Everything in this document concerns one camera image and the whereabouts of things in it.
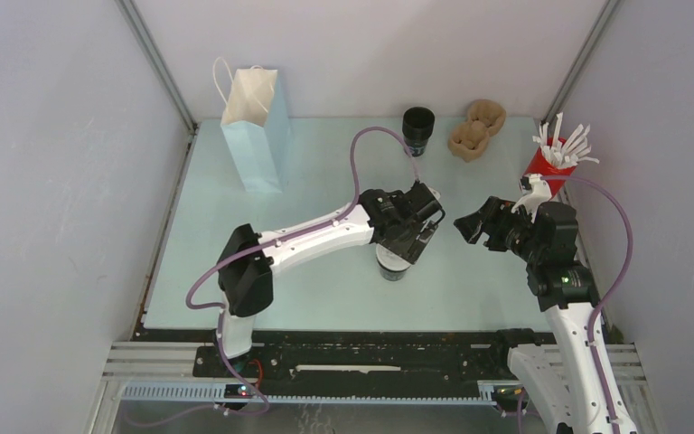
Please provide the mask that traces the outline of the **white cup lid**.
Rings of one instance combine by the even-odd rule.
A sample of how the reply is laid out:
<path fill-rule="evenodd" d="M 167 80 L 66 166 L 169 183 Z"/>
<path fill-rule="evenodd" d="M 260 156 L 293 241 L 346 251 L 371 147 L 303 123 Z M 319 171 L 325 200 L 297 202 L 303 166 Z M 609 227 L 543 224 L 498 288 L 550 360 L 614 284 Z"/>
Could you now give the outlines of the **white cup lid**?
<path fill-rule="evenodd" d="M 376 258 L 378 263 L 386 269 L 402 270 L 411 266 L 411 263 L 381 245 L 376 246 Z"/>

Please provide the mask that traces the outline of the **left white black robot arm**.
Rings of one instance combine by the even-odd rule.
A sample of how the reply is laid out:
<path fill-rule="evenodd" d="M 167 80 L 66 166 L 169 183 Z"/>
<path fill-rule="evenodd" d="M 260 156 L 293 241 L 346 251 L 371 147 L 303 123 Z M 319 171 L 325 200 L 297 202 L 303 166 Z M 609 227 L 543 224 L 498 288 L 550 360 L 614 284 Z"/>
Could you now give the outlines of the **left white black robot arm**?
<path fill-rule="evenodd" d="M 370 189 L 342 208 L 297 226 L 257 232 L 237 227 L 222 251 L 218 284 L 223 309 L 214 363 L 228 376 L 243 374 L 257 314 L 274 300 L 274 279 L 292 267 L 350 247 L 376 244 L 409 265 L 434 236 L 445 210 L 439 195 L 416 181 L 406 192 Z"/>

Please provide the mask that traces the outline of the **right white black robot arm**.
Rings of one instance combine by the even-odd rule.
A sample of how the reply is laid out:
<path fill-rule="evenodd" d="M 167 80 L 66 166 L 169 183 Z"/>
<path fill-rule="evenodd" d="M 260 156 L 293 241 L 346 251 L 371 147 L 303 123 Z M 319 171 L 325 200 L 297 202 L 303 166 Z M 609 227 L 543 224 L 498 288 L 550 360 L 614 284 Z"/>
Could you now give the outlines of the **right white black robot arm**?
<path fill-rule="evenodd" d="M 635 433 L 603 339 L 591 271 L 576 259 L 576 211 L 544 202 L 534 215 L 490 197 L 454 226 L 469 244 L 487 237 L 488 250 L 526 263 L 527 285 L 558 346 L 563 375 L 549 366 L 538 344 L 505 343 L 489 354 L 492 371 L 515 376 L 550 433 Z"/>

